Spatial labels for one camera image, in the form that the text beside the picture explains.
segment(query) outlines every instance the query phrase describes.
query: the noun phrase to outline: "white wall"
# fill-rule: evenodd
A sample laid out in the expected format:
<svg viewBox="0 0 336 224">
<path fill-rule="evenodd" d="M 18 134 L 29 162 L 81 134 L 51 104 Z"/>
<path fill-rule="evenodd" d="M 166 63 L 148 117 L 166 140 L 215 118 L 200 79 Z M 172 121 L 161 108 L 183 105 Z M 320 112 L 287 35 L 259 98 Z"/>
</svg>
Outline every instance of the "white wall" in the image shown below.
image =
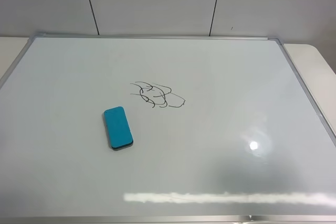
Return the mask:
<svg viewBox="0 0 336 224">
<path fill-rule="evenodd" d="M 312 44 L 336 70 L 336 0 L 218 0 L 212 35 Z"/>
<path fill-rule="evenodd" d="M 0 35 L 97 34 L 88 0 L 0 0 Z"/>
<path fill-rule="evenodd" d="M 215 0 L 91 0 L 101 34 L 209 35 Z M 97 34 L 89 0 L 0 0 L 0 35 Z M 336 0 L 218 0 L 212 36 L 316 46 L 336 70 Z"/>
</svg>

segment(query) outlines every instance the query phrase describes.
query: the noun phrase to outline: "whiteboard surface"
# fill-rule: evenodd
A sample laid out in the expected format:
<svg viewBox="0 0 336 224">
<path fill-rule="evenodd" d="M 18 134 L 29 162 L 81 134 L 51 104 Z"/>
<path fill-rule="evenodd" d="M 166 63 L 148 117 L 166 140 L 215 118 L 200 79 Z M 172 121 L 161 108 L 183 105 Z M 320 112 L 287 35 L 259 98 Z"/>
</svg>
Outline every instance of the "whiteboard surface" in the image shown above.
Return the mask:
<svg viewBox="0 0 336 224">
<path fill-rule="evenodd" d="M 136 81 L 186 102 L 152 108 Z M 115 152 L 117 106 L 134 145 Z M 274 41 L 37 38 L 0 89 L 0 217 L 335 215 L 335 164 Z"/>
</svg>

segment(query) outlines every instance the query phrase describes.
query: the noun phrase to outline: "whiteboard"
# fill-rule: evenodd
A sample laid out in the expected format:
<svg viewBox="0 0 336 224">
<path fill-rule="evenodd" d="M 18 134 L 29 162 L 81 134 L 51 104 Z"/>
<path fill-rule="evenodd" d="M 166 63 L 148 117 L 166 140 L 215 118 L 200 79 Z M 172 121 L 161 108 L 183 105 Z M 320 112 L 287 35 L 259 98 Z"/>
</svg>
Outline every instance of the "whiteboard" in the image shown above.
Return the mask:
<svg viewBox="0 0 336 224">
<path fill-rule="evenodd" d="M 0 217 L 336 215 L 320 117 L 272 40 L 38 37 L 0 89 Z"/>
</svg>

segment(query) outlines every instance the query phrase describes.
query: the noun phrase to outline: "black marker scribble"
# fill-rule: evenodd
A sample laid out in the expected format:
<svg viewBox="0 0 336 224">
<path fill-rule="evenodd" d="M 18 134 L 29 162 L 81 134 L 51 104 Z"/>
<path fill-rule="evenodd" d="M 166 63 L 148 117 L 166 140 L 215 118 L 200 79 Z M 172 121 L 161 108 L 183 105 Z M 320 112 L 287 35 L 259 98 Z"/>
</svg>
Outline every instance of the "black marker scribble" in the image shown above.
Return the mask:
<svg viewBox="0 0 336 224">
<path fill-rule="evenodd" d="M 139 88 L 139 93 L 132 93 L 132 95 L 140 96 L 146 103 L 148 102 L 152 104 L 152 108 L 154 108 L 155 105 L 159 105 L 160 108 L 165 108 L 167 106 L 180 108 L 185 104 L 185 99 L 172 93 L 170 87 L 156 83 L 149 84 L 144 81 L 136 81 L 135 83 L 131 83 L 131 85 Z"/>
</svg>

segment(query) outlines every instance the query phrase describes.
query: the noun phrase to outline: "blue eraser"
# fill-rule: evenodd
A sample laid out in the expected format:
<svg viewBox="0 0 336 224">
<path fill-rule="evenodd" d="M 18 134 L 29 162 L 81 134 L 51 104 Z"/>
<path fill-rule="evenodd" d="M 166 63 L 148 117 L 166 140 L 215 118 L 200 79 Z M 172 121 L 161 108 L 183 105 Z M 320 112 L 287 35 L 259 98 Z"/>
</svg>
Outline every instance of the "blue eraser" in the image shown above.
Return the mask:
<svg viewBox="0 0 336 224">
<path fill-rule="evenodd" d="M 110 146 L 113 150 L 118 151 L 133 145 L 132 134 L 123 107 L 106 110 L 104 118 Z"/>
</svg>

